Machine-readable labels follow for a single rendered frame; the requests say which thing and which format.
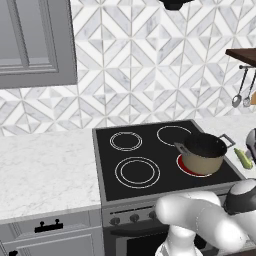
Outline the beige pot with dark interior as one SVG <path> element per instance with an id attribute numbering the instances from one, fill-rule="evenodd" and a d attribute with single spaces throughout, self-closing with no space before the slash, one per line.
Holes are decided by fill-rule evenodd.
<path id="1" fill-rule="evenodd" d="M 174 143 L 182 155 L 186 168 L 198 175 L 216 173 L 223 161 L 227 150 L 235 142 L 226 134 L 219 137 L 208 133 L 190 134 L 183 143 Z"/>

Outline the black and steel cooker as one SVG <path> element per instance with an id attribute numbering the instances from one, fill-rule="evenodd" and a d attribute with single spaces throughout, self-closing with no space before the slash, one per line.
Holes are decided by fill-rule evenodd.
<path id="1" fill-rule="evenodd" d="M 149 213 L 157 199 L 169 193 L 203 190 L 225 199 L 230 187 L 243 179 L 237 168 L 224 160 L 217 173 L 197 176 L 185 168 L 174 145 L 201 131 L 193 120 L 93 131 L 103 230 L 163 226 Z M 133 214 L 139 215 L 136 223 L 130 221 Z M 116 226 L 110 224 L 114 217 L 120 218 Z"/>

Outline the grey drawer front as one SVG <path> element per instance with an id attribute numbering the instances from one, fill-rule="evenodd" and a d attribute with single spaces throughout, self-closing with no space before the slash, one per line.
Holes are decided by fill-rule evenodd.
<path id="1" fill-rule="evenodd" d="M 64 227 L 59 230 L 35 233 L 34 228 L 43 221 L 46 225 L 54 224 L 59 219 Z M 0 225 L 0 240 L 12 242 L 21 238 L 34 238 L 49 234 L 58 234 L 71 230 L 87 229 L 101 225 L 101 212 L 99 209 L 87 210 L 83 212 L 67 213 L 57 216 L 42 217 L 25 221 L 11 222 Z"/>

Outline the hanging steel spoon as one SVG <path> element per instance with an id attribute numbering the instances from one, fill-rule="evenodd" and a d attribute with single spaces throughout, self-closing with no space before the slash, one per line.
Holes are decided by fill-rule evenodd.
<path id="1" fill-rule="evenodd" d="M 244 70 L 244 74 L 243 74 L 243 78 L 242 78 L 242 82 L 241 82 L 241 85 L 240 85 L 240 88 L 239 88 L 239 91 L 238 91 L 238 94 L 236 96 L 234 96 L 233 99 L 232 99 L 232 106 L 234 108 L 238 107 L 240 102 L 241 102 L 242 97 L 241 97 L 240 93 L 241 93 L 241 90 L 243 88 L 243 84 L 244 84 L 247 72 L 248 72 L 248 69 L 245 69 Z"/>

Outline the black oven door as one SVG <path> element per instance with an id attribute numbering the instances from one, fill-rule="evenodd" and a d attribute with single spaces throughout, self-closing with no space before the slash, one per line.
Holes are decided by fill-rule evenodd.
<path id="1" fill-rule="evenodd" d="M 167 231 L 148 236 L 120 237 L 112 235 L 113 230 L 103 230 L 105 256 L 155 256 L 168 234 Z"/>

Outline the hanging steel ladle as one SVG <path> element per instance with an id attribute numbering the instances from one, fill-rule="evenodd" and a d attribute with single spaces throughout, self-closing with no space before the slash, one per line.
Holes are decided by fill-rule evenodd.
<path id="1" fill-rule="evenodd" d="M 253 76 L 253 79 L 252 79 L 252 82 L 251 82 L 251 85 L 250 85 L 250 88 L 249 88 L 248 95 L 243 99 L 243 106 L 244 107 L 249 107 L 250 106 L 250 94 L 251 94 L 251 91 L 253 89 L 255 81 L 256 81 L 256 69 L 255 69 L 254 76 Z"/>

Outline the black extractor hood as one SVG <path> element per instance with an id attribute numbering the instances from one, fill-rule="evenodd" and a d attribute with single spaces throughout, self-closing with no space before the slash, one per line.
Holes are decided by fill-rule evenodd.
<path id="1" fill-rule="evenodd" d="M 166 10 L 179 11 L 184 4 L 192 2 L 193 0 L 159 0 L 159 1 L 163 3 Z"/>

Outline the grey base cupboard door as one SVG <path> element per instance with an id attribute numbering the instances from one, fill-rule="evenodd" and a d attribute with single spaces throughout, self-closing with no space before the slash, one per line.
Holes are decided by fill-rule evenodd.
<path id="1" fill-rule="evenodd" d="M 16 256 L 105 256 L 100 228 L 20 239 L 0 247 L 1 256 L 12 251 Z"/>

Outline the grey wall cupboard door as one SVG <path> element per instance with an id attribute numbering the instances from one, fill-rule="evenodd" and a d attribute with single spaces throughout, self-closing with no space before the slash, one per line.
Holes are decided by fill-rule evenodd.
<path id="1" fill-rule="evenodd" d="M 71 0 L 0 0 L 0 89 L 76 82 Z"/>

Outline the dark wooden wall shelf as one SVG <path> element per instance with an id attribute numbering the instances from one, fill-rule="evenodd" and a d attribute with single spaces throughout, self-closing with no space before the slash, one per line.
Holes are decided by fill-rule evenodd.
<path id="1" fill-rule="evenodd" d="M 227 49 L 225 54 L 256 67 L 256 48 Z"/>

